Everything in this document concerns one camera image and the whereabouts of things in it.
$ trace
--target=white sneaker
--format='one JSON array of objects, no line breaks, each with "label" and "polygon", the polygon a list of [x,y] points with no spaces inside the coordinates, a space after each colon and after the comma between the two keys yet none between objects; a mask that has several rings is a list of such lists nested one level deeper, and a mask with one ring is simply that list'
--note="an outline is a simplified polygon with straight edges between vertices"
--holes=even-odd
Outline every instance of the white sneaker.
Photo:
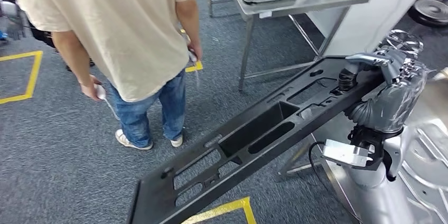
[{"label": "white sneaker", "polygon": [[118,129],[115,132],[115,137],[117,138],[118,142],[120,142],[122,145],[127,146],[127,147],[133,147],[138,150],[150,150],[153,148],[153,145],[154,145],[154,143],[151,142],[151,144],[147,147],[136,147],[131,142],[129,142],[129,140],[126,138],[126,135],[123,133],[122,129]]},{"label": "white sneaker", "polygon": [[179,138],[177,138],[174,141],[171,141],[171,145],[174,146],[174,147],[180,147],[182,145],[182,143],[183,143],[183,137],[182,136],[180,136]]}]

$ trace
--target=yellow square marking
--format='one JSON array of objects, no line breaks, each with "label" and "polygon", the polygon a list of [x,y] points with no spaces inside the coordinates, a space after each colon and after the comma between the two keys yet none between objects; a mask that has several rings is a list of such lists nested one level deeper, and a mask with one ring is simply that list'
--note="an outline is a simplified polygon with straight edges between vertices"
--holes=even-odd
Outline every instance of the yellow square marking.
[{"label": "yellow square marking", "polygon": [[198,61],[198,62],[196,62],[196,66],[185,68],[185,72],[194,72],[194,71],[202,70],[202,69],[204,69],[204,67],[202,67],[201,61]]},{"label": "yellow square marking", "polygon": [[214,218],[216,216],[232,212],[238,209],[243,209],[244,214],[246,215],[247,224],[256,224],[254,213],[252,212],[252,208],[250,207],[249,197],[245,197],[240,200],[236,200],[227,204],[223,204],[222,206],[216,207],[209,211],[200,213],[198,215],[190,217],[188,220],[184,221],[182,224],[195,224],[200,221],[208,220]]},{"label": "yellow square marking", "polygon": [[36,86],[36,81],[38,79],[38,74],[39,74],[39,67],[40,67],[41,61],[42,61],[42,51],[33,51],[33,52],[28,52],[28,53],[0,57],[0,62],[1,62],[1,61],[11,60],[11,59],[20,59],[20,58],[26,58],[26,57],[32,57],[32,56],[34,56],[34,63],[33,63],[33,67],[31,68],[30,79],[28,80],[28,85],[26,86],[25,94],[0,99],[0,104],[5,104],[10,101],[21,101],[21,100],[25,100],[25,99],[33,97],[34,87]]}]

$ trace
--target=human hand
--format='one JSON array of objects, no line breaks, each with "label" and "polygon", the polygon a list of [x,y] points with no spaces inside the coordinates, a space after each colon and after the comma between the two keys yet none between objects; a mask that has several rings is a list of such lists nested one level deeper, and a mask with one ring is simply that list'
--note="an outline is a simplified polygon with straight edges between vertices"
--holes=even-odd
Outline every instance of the human hand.
[{"label": "human hand", "polygon": [[199,42],[197,42],[197,43],[190,42],[188,44],[188,50],[194,52],[194,54],[196,55],[196,58],[198,58],[198,61],[202,60],[202,47]]},{"label": "human hand", "polygon": [[81,91],[84,95],[95,101],[101,101],[101,99],[98,98],[97,90],[95,88],[95,84],[101,85],[101,81],[99,81],[95,76],[90,75],[90,82],[79,84],[81,85]]}]

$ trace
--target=black metal panel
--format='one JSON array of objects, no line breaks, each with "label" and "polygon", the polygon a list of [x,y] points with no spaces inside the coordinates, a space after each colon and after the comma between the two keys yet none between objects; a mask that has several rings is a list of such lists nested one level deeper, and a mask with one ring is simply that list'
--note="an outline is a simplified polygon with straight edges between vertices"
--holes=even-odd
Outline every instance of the black metal panel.
[{"label": "black metal panel", "polygon": [[[337,88],[337,78],[345,64],[341,57],[318,61],[141,179],[128,223],[179,224],[185,221],[384,81],[378,71],[362,72],[356,87],[333,95],[330,91]],[[323,90],[301,104],[288,101],[323,79],[334,81],[321,84]],[[194,178],[175,188],[175,176],[215,150],[220,160],[197,171]],[[220,167],[232,161],[237,166],[226,174],[220,173]],[[191,194],[189,189],[198,184],[201,189]],[[190,193],[192,197],[176,206],[177,198],[183,197],[183,193]]]}]

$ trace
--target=metal table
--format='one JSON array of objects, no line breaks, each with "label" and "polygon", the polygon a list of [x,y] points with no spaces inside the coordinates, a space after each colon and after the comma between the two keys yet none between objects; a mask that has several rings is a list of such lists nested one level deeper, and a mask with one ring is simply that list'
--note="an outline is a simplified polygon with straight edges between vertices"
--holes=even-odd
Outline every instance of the metal table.
[{"label": "metal table", "polygon": [[[213,17],[213,4],[216,3],[223,3],[228,2],[231,0],[219,0],[219,1],[213,1],[209,0],[209,14],[210,17]],[[292,0],[292,1],[276,1],[276,2],[269,2],[269,3],[257,3],[257,4],[247,4],[243,0],[234,0],[237,5],[239,12],[241,14],[241,17],[244,21],[246,21],[246,40],[244,45],[244,50],[242,54],[242,63],[241,63],[241,73],[240,73],[240,79],[239,79],[239,90],[243,89],[244,86],[244,80],[259,76],[264,76],[271,73],[276,72],[282,72],[282,71],[288,71],[292,69],[302,68],[310,66],[316,61],[317,59],[321,58],[326,51],[328,45],[330,44],[332,38],[336,34],[341,22],[344,20],[345,15],[347,14],[348,10],[350,9],[351,5],[355,4],[362,4],[366,3],[369,0]],[[299,23],[295,20],[293,15],[295,14],[304,14],[311,11],[320,11],[325,10],[329,8],[335,8],[335,7],[341,7],[343,8],[341,15],[337,19],[333,29],[330,31],[329,35],[325,38],[322,45],[317,48],[312,40],[308,37],[306,32],[303,30],[303,28],[299,25]],[[258,18],[271,18],[271,17],[281,17],[281,16],[289,16],[290,19],[293,21],[294,25],[297,27],[297,29],[300,31],[301,35],[305,38],[307,43],[311,46],[314,53],[316,54],[316,57],[314,58],[314,61],[308,62],[308,63],[302,63],[302,64],[296,64],[289,67],[283,67],[283,68],[277,68],[277,69],[271,69],[267,71],[261,71],[261,72],[255,72],[255,73],[249,73],[246,74],[246,66],[247,66],[247,59],[249,57],[249,49],[250,49],[250,42],[252,38],[252,33],[254,30],[254,24],[256,19]]]}]

